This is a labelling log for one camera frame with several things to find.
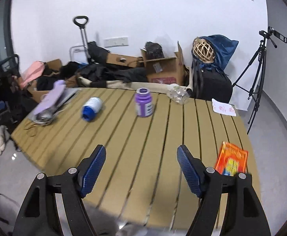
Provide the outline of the blue pill bottle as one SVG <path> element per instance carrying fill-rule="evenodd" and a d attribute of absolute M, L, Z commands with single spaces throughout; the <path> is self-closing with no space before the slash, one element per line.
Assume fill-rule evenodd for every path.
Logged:
<path fill-rule="evenodd" d="M 91 122 L 100 112 L 103 101 L 99 97 L 91 97 L 82 107 L 81 117 L 87 122 Z"/>

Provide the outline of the purple pill bottle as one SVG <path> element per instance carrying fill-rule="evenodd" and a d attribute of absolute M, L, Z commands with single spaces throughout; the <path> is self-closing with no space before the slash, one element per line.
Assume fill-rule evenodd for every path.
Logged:
<path fill-rule="evenodd" d="M 153 113 L 153 103 L 150 90 L 148 88 L 139 88 L 135 93 L 135 108 L 137 116 L 149 117 Z"/>

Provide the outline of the orange snack packet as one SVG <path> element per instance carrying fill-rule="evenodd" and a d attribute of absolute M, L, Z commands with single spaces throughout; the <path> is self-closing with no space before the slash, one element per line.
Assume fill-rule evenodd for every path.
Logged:
<path fill-rule="evenodd" d="M 234 176 L 246 173 L 248 151 L 223 141 L 218 155 L 215 170 L 221 175 Z"/>

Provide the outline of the white paper sheet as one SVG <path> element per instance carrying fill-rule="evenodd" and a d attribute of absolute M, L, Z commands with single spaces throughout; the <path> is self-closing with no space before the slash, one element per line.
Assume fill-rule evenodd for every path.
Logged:
<path fill-rule="evenodd" d="M 215 113 L 225 116 L 236 116 L 235 108 L 231 104 L 219 102 L 215 99 L 212 99 L 212 108 Z"/>

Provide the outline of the black stroller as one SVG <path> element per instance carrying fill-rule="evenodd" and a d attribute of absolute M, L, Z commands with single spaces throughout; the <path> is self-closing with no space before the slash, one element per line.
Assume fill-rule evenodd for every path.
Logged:
<path fill-rule="evenodd" d="M 14 85 L 14 80 L 20 77 L 19 62 L 17 54 L 0 61 L 0 126 L 13 125 L 22 115 L 18 87 Z"/>

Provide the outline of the pile of black clothes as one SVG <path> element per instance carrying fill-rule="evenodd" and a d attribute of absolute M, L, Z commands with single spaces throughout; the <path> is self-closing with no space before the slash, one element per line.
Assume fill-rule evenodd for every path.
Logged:
<path fill-rule="evenodd" d="M 72 76 L 80 76 L 91 82 L 101 83 L 121 80 L 123 83 L 142 82 L 147 83 L 148 78 L 144 67 L 126 67 L 106 63 L 108 50 L 99 47 L 96 42 L 87 44 L 90 55 L 88 64 L 70 61 L 56 71 L 52 71 L 49 65 L 45 65 L 42 75 L 37 78 L 36 88 L 39 91 L 49 91 L 57 80 L 67 80 Z"/>

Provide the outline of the black suitcase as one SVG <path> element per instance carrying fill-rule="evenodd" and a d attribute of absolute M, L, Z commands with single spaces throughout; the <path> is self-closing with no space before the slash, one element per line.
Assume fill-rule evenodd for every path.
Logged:
<path fill-rule="evenodd" d="M 229 103 L 233 94 L 230 79 L 216 69 L 201 68 L 198 62 L 193 64 L 193 90 L 191 97 L 205 101 L 215 99 L 222 103 Z"/>

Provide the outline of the clear glass jar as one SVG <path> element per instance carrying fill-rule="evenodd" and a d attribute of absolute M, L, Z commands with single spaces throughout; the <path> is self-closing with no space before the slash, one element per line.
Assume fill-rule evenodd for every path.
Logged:
<path fill-rule="evenodd" d="M 170 84 L 167 87 L 167 96 L 175 103 L 184 105 L 190 98 L 191 89 L 178 84 Z"/>

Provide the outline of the flat cardboard box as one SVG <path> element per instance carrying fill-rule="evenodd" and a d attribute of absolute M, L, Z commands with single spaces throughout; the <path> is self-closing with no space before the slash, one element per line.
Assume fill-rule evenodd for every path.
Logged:
<path fill-rule="evenodd" d="M 120 55 L 114 53 L 108 53 L 106 63 L 112 65 L 120 65 L 131 68 L 140 67 L 140 64 L 143 62 L 142 57 Z"/>

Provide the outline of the open cardboard box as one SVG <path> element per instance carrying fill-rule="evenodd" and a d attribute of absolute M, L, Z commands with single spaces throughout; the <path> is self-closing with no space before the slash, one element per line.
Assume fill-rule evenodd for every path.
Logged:
<path fill-rule="evenodd" d="M 148 82 L 158 84 L 184 84 L 186 72 L 182 48 L 179 42 L 177 42 L 177 48 L 178 50 L 174 52 L 173 57 L 151 60 L 148 60 L 146 51 L 141 49 Z"/>

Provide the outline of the black plastic bag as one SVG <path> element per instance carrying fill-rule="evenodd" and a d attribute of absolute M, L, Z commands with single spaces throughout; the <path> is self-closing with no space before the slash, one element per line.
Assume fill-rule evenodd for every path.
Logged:
<path fill-rule="evenodd" d="M 144 46 L 146 50 L 147 60 L 162 59 L 164 58 L 162 47 L 158 43 L 148 41 Z"/>

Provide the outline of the blue fabric bag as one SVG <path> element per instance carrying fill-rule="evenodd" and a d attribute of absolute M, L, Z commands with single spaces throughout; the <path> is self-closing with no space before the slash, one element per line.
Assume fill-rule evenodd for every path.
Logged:
<path fill-rule="evenodd" d="M 224 73 L 227 64 L 237 49 L 239 41 L 230 40 L 223 35 L 200 36 L 199 38 L 204 38 L 211 44 L 215 52 L 215 59 L 213 63 L 202 63 L 192 55 L 193 58 L 200 63 L 201 68 L 208 70 L 214 68 L 218 72 Z"/>

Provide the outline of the woven rattan ball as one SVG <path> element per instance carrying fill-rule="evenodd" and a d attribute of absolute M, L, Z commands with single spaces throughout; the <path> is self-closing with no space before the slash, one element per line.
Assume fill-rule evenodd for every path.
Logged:
<path fill-rule="evenodd" d="M 213 63 L 215 52 L 211 44 L 204 38 L 196 37 L 191 49 L 192 55 L 202 63 Z"/>

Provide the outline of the white wall socket strip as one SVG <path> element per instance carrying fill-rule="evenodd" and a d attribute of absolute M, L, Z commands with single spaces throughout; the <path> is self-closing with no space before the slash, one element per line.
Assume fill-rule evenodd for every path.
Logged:
<path fill-rule="evenodd" d="M 104 47 L 128 46 L 128 37 L 111 37 L 104 39 Z"/>

